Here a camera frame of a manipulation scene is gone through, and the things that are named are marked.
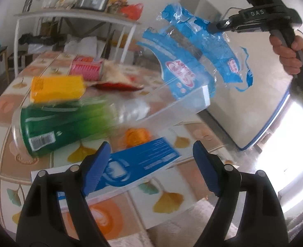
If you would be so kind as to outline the right hand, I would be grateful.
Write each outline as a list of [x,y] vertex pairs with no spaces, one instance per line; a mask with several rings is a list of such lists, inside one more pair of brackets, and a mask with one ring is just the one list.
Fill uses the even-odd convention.
[[282,45],[280,39],[273,35],[270,35],[269,41],[274,53],[279,56],[280,63],[283,65],[285,72],[288,75],[299,74],[303,64],[298,59],[297,52],[303,52],[303,38],[296,36],[291,47]]

